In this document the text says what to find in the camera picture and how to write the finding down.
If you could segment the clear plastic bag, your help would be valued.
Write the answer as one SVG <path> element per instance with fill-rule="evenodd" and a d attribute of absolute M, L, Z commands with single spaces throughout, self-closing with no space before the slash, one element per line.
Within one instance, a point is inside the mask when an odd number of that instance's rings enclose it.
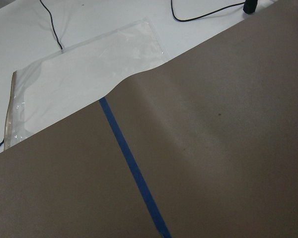
<path fill-rule="evenodd" d="M 4 149 L 169 60 L 148 18 L 67 47 L 12 74 Z"/>

